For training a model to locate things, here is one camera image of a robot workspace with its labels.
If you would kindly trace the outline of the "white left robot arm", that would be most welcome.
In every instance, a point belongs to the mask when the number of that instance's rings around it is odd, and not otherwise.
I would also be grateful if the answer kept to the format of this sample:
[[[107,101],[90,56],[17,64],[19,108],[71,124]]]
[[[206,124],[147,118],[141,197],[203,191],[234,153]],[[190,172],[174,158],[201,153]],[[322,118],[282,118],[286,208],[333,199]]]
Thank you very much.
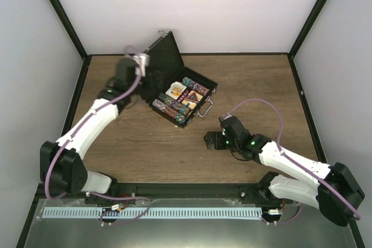
[[[77,124],[55,142],[46,141],[40,148],[40,175],[48,199],[50,189],[58,188],[65,195],[80,192],[98,194],[107,204],[114,203],[119,190],[113,178],[101,172],[88,171],[84,156],[98,135],[115,120],[138,93],[150,57],[144,53],[126,56],[116,65],[115,75],[108,80],[92,106]]]

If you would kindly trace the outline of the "blue orange chip row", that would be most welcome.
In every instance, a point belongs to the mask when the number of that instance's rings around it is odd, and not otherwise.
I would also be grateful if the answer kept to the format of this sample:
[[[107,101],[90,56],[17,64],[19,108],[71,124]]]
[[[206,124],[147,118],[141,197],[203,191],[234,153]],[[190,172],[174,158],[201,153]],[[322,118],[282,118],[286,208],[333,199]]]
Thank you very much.
[[[155,99],[152,102],[153,107],[157,108],[164,114],[171,117],[176,122],[182,124],[185,121],[185,115],[181,114],[180,112],[176,111],[175,109],[171,108],[167,104],[163,103],[161,100]]]

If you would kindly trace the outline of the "black poker set case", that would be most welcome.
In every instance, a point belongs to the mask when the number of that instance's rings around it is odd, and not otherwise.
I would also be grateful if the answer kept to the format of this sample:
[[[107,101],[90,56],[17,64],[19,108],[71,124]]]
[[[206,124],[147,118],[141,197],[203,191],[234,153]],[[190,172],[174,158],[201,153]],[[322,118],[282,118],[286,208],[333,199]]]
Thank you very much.
[[[146,73],[153,72],[155,70],[161,71],[163,73],[163,86],[155,94],[144,94],[141,91],[140,96],[153,111],[171,121],[176,126],[184,128],[189,124],[194,116],[206,116],[207,112],[204,112],[204,114],[200,114],[199,109],[206,102],[211,101],[210,97],[216,90],[218,83],[192,70],[184,64],[174,34],[171,31],[159,30],[158,34],[160,35],[160,37],[152,45],[150,45],[144,51],[144,53],[150,56],[149,66],[146,68]],[[206,96],[203,96],[203,99],[193,110],[190,109],[190,114],[188,116],[185,116],[185,121],[180,124],[157,108],[153,107],[152,102],[155,99],[160,100],[159,94],[166,93],[173,82],[178,81],[182,83],[184,77],[188,77],[195,82],[203,85],[204,87],[209,89],[209,92]]]

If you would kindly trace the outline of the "red black triangular button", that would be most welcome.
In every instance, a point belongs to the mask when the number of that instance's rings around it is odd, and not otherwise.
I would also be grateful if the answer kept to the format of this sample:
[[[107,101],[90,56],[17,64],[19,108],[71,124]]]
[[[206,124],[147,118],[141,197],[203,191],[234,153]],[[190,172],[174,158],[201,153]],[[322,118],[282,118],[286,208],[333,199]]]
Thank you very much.
[[[189,92],[189,94],[187,95],[185,100],[188,101],[188,102],[199,103],[202,98],[203,98],[202,95],[200,95],[196,91],[192,90],[192,91]]]

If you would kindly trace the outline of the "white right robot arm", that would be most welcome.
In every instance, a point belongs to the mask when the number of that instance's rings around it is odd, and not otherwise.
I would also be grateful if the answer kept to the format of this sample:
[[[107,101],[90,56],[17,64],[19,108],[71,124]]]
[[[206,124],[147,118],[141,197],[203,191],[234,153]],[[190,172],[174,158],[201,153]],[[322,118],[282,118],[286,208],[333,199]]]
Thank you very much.
[[[272,203],[278,198],[307,204],[341,227],[361,218],[357,209],[365,194],[346,165],[337,162],[331,166],[300,156],[267,136],[251,134],[232,115],[221,118],[220,126],[220,132],[205,134],[208,149],[229,150],[239,155],[239,161],[275,168],[260,181],[261,201]]]

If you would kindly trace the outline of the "orange big blind button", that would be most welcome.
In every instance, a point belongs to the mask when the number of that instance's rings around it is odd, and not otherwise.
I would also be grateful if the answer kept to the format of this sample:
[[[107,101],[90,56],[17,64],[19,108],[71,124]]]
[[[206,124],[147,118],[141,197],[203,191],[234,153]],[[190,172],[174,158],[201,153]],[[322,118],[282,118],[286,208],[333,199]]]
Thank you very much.
[[[183,89],[179,85],[173,85],[171,88],[171,93],[175,96],[180,96],[182,92],[183,92]]]

